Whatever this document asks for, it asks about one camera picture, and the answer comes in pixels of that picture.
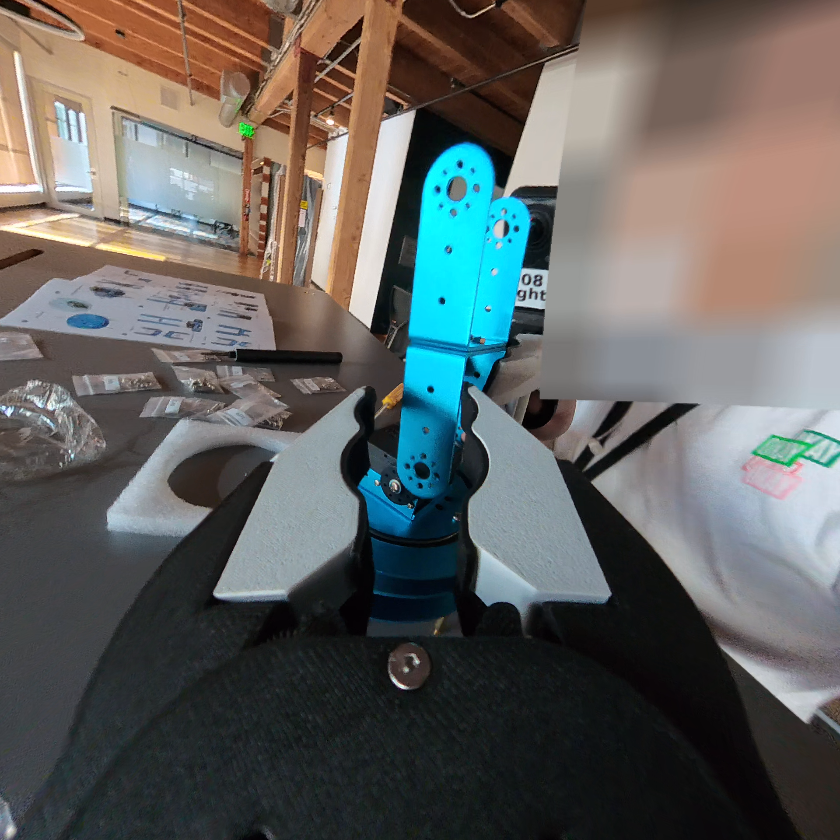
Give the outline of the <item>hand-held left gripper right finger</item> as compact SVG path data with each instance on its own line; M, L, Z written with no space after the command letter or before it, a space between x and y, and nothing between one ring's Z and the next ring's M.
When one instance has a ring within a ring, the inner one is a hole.
M545 602L607 602L610 587L550 450L474 386L465 399L488 462L467 504L479 599L521 616Z

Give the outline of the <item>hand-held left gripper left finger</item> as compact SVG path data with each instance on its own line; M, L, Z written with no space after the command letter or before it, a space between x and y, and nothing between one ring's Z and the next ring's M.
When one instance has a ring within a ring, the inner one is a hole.
M285 450L213 590L222 602L344 604L359 587L375 391L356 389Z

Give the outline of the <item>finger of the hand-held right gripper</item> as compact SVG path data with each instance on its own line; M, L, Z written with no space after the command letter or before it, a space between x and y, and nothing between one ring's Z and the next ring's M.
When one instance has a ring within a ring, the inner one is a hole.
M543 337L515 337L490 376L490 399L523 422L532 392L540 387Z

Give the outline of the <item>blue metal bracket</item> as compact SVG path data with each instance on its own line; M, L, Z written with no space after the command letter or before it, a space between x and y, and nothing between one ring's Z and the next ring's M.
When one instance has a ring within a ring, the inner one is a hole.
M442 153L423 185L396 456L419 499L448 494L463 386L483 388L508 345L530 215L494 187L473 143Z

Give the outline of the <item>blue round robot arm base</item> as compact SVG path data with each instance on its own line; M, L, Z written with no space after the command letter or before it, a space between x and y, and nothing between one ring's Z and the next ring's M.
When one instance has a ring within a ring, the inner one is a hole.
M434 621L455 611L460 516L469 485L462 475L432 499L415 497L396 458L369 444L371 466L359 484L374 566L371 617L390 623Z

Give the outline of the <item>dark grey desk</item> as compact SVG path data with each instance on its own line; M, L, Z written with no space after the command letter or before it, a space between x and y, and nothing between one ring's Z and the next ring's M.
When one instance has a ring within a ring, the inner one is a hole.
M235 291L258 281L209 269L103 253L2 231L2 259L26 249L43 253L2 269L2 317L49 279L75 278L105 265ZM263 292L278 346L340 351L343 363L322 371L345 386L386 392L400 362L367 328L322 292ZM33 331L45 358L2 363L2 394L30 379L71 389L73 374L157 371L151 345ZM83 401L107 440L99 461L55 476L2 487L2 797L20 826L52 771L76 705L119 619L177 543L173 537L111 533L107 510L168 434L171 424L139 418L139 393ZM210 480L190 501L218 502L213 480L231 490L259 449L203 457L186 475ZM838 746L789 712L740 666L730 664L753 736L780 798L803 838L838 838Z

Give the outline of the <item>person's right hand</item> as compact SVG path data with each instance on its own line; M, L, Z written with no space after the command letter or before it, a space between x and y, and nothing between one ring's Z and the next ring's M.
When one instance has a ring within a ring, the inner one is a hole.
M540 400L536 396L531 399L529 411L531 420L536 423L544 418L549 408L553 409L552 416L545 423L530 429L531 435L537 438L549 450L554 451L560 438L569 430L574 420L577 401L548 401Z

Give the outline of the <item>white foam packing piece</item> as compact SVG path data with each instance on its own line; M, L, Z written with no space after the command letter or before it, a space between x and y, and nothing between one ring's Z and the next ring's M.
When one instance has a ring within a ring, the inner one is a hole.
M218 504L192 504L177 495L170 476L188 459L223 448L262 449L275 455L300 433L256 427L177 422L107 512L108 530L163 537L184 537Z

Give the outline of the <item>thick wooden pillar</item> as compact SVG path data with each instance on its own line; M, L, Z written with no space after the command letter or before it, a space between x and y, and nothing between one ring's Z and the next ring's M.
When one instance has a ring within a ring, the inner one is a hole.
M349 310L371 186L385 91L403 1L367 1L353 89L348 144L333 231L327 292Z

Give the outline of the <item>group of small screw bags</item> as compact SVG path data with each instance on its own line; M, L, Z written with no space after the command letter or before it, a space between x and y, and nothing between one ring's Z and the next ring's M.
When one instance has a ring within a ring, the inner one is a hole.
M216 372L209 368L190 367L186 362L201 362L199 354L211 350L162 350L153 349L158 361L169 364L175 378L190 394L174 397L152 397L143 408L142 417L167 417L191 419L212 424L236 427L280 428L289 416L288 406L280 396L263 383L273 382L271 370L248 367L246 364L218 364ZM2 334L2 360L39 358L35 342L23 333ZM78 396L103 396L162 390L154 373L84 374L73 377L73 387ZM342 392L341 385L333 380L296 381L301 393ZM219 395L224 392L236 396L229 405L209 400L202 395Z

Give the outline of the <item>slim wooden pillar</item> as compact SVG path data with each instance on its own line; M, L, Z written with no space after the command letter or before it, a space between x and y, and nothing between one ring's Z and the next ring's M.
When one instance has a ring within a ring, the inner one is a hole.
M277 281L293 284L298 242L298 219L311 120L313 84L319 58L299 45L293 53L295 86L291 104L290 145L280 213Z

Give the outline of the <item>clear plastic wrap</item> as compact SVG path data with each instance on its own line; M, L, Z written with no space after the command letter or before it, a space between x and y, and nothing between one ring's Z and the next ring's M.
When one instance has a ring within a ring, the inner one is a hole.
M100 426L61 385L31 380L1 396L3 484L86 466L106 447Z

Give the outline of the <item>leaning framed panels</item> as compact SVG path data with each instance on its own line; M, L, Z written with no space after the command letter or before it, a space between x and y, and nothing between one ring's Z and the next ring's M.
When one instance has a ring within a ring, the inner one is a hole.
M279 231L285 192L286 167L264 156L252 166L250 250L262 262L259 276L276 281L279 276ZM298 237L292 284L312 283L312 264L322 203L322 175L305 171L298 216Z

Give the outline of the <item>printed assembly instruction sheet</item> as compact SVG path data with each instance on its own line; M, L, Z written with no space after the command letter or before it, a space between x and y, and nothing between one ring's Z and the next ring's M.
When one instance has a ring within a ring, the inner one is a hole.
M49 280L1 323L195 350L276 348L264 295L115 266Z

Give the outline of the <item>frosted glass partition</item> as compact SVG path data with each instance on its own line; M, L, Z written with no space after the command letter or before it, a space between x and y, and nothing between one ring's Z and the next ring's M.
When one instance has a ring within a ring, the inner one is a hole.
M185 217L238 235L242 154L113 110L120 208Z

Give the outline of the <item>white glazed door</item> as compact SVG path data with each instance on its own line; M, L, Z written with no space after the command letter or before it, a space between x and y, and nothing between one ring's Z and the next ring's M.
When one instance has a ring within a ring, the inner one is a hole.
M101 218L96 135L88 97L30 78L47 203Z

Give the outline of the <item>black handled screwdriver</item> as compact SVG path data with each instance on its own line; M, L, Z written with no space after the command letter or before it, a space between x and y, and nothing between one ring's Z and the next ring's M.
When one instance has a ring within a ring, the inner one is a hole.
M228 352L203 351L201 362L234 361L238 364L341 364L343 355L335 351L313 350L231 350Z

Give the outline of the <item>silver air duct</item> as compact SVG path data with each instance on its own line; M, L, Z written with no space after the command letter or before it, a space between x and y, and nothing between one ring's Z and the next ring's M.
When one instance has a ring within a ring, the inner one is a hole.
M218 119L226 129L231 128L250 93L250 80L237 70L223 70L219 81L221 102Z

